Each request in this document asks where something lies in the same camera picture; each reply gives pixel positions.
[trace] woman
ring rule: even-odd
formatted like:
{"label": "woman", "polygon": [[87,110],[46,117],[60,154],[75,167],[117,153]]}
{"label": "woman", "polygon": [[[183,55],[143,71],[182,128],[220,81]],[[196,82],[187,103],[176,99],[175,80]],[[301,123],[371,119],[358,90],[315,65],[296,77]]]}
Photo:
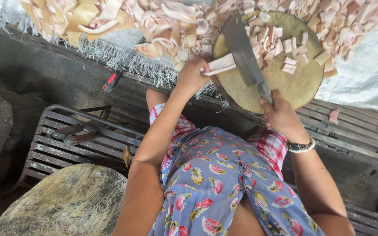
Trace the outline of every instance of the woman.
{"label": "woman", "polygon": [[[246,141],[217,127],[195,129],[181,115],[210,81],[201,68],[209,71],[204,60],[186,63],[170,96],[147,90],[151,127],[113,235],[354,235],[335,182],[278,90],[275,106],[259,101],[268,130]],[[291,146],[302,152],[291,154],[301,199],[282,180],[286,141],[303,144]]]}

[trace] knife handle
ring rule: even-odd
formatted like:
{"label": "knife handle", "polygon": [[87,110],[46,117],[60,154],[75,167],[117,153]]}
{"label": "knife handle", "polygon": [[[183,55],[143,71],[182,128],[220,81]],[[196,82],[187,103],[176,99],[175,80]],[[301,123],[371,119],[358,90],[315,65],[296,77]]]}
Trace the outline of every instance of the knife handle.
{"label": "knife handle", "polygon": [[257,85],[257,91],[259,92],[260,97],[267,100],[270,104],[273,104],[272,94],[270,92],[270,88],[268,82],[264,81]]}

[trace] round wooden cutting board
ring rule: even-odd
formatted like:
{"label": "round wooden cutting board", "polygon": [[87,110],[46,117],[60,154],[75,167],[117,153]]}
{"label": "round wooden cutting board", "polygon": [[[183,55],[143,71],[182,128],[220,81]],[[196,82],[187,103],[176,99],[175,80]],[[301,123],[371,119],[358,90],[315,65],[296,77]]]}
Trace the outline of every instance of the round wooden cutting board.
{"label": "round wooden cutting board", "polygon": [[[244,24],[253,15],[258,16],[259,11],[243,16]],[[321,53],[319,40],[314,32],[302,20],[296,17],[279,12],[269,12],[270,20],[268,25],[283,28],[281,41],[297,37],[297,46],[301,41],[301,34],[308,32],[306,56],[310,63],[305,66],[297,67],[294,75],[283,72],[284,58],[291,53],[283,51],[271,60],[263,61],[263,56],[257,61],[262,70],[265,80],[271,89],[279,89],[283,97],[291,103],[294,109],[308,103],[317,93],[323,80],[324,65],[320,66],[313,59]],[[213,47],[215,59],[230,53],[224,39],[224,35],[219,35]],[[259,94],[255,87],[247,87],[243,82],[242,76],[237,68],[212,76],[218,91],[223,95],[230,105],[238,110],[247,110],[252,113],[263,114],[263,109],[259,105]]]}
{"label": "round wooden cutting board", "polygon": [[100,165],[58,170],[11,204],[0,217],[0,235],[111,235],[126,183]]}

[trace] bracelet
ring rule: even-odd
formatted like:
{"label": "bracelet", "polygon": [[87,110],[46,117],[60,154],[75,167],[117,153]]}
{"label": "bracelet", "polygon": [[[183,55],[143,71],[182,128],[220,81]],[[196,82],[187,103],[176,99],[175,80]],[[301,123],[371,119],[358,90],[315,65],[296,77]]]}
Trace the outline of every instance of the bracelet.
{"label": "bracelet", "polygon": [[288,144],[288,151],[292,153],[305,153],[313,149],[315,145],[315,140],[312,137],[310,137],[309,144]]}

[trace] cleaver blade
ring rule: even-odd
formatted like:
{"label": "cleaver blade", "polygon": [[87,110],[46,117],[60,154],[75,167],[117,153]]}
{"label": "cleaver blade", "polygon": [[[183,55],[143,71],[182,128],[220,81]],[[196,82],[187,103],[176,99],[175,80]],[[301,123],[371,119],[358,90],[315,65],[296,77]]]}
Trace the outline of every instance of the cleaver blade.
{"label": "cleaver blade", "polygon": [[257,64],[240,13],[235,14],[230,21],[227,22],[223,28],[223,34],[244,83],[248,87],[257,85],[257,91],[260,97],[272,104],[273,99],[269,85],[265,81]]}

